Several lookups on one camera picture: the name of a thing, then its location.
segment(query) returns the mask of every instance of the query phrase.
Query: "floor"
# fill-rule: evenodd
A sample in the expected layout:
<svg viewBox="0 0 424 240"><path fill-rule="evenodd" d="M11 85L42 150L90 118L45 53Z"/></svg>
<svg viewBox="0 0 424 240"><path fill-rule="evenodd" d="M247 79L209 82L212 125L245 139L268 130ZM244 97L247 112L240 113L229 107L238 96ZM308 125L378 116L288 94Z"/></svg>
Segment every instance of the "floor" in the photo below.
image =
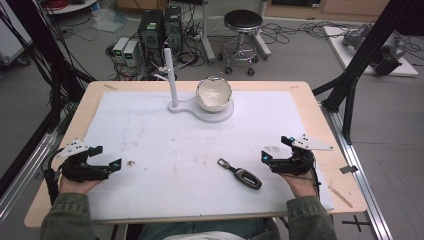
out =
<svg viewBox="0 0 424 240"><path fill-rule="evenodd" d="M81 23L90 18L86 11L69 14L58 19L60 24ZM137 19L130 19L124 28L115 33L95 31L90 20L75 26L76 34L66 39L70 51L87 71L98 80L108 80L114 74L113 64L105 49L119 36L131 36L138 28ZM233 35L225 31L222 18L210 20L210 35ZM301 21L267 18L265 23L297 29ZM305 81L312 89L339 76L342 65L327 39L312 37L304 32L285 34L289 43L272 43L272 56L254 65L256 74L247 75L243 64L235 66L231 75L223 70L225 64L216 62L198 67L187 67L176 72L178 80L198 81L208 76L222 76L229 81L270 80ZM267 43L273 39L264 36ZM211 38L217 53L223 38ZM413 38L424 48L424 41ZM423 51L416 53L421 58ZM357 86L352 123L352 141L364 168L372 191L378 201L393 239L424 238L424 60L410 54L405 59L419 72L416 77L377 77L364 75ZM328 93L317 96L323 100ZM3 175L36 127L49 111L49 87L42 80L34 64L24 67L17 63L0 72L0 174ZM2 239L38 239L39 230L23 224L26 211L41 181L32 180L17 204L1 224ZM363 225L346 222L357 221ZM339 239L376 239L365 213L355 216L334 216ZM111 226L97 226L100 239L110 238Z"/></svg>

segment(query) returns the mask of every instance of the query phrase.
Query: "sleeve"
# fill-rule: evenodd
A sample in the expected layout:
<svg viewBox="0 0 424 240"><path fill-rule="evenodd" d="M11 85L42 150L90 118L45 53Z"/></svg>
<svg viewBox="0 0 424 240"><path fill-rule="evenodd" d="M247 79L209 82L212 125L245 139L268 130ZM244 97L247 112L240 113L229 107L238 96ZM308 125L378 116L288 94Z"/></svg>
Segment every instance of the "sleeve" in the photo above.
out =
<svg viewBox="0 0 424 240"><path fill-rule="evenodd" d="M333 220L317 197L287 202L290 240L337 239Z"/></svg>
<svg viewBox="0 0 424 240"><path fill-rule="evenodd" d="M59 194L41 225L40 239L95 239L88 197Z"/></svg>

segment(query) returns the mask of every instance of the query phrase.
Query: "car key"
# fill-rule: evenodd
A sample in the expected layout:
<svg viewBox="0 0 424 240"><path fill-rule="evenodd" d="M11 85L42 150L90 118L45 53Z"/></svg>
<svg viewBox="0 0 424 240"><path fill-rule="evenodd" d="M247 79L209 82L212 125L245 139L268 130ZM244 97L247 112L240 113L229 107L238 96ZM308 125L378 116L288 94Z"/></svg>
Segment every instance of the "car key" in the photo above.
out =
<svg viewBox="0 0 424 240"><path fill-rule="evenodd" d="M249 171L243 168L233 168L227 161L222 158L218 160L218 164L221 165L223 168L229 169L231 172L233 172L234 176L236 176L236 178L244 185L255 190L261 188L262 182Z"/></svg>

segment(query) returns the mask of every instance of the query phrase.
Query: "metal stool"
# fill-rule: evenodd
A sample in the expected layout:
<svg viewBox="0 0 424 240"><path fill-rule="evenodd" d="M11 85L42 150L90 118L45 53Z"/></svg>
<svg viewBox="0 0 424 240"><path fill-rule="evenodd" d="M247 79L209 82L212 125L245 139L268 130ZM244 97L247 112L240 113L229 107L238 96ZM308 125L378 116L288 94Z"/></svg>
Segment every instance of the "metal stool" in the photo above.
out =
<svg viewBox="0 0 424 240"><path fill-rule="evenodd" d="M218 54L218 60L224 60L224 54L228 57L225 73L231 74L233 69L230 67L230 61L248 61L249 68L247 74L253 76L255 71L252 68L252 62L259 61L256 55L256 49L250 43L244 42L244 37L248 33L255 32L262 25L261 15L249 10L234 10L225 15L224 24L228 29L239 33L237 41L231 41L224 45Z"/></svg>

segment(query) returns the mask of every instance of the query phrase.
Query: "person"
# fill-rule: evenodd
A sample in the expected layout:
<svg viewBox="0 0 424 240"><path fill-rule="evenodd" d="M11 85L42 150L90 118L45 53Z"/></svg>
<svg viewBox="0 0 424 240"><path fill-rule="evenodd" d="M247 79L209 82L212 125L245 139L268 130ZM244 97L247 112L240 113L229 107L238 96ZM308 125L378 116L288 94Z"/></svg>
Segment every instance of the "person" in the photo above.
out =
<svg viewBox="0 0 424 240"><path fill-rule="evenodd" d="M333 220L317 197L311 173L301 176L281 176L287 181L295 196L295 199L287 202L289 239L337 239ZM62 176L59 195L43 220L40 238L96 239L90 219L87 193L99 183L100 181L78 183ZM263 219L247 219L197 224L145 224L139 239L280 239L278 229L270 222L272 221L264 223Z"/></svg>

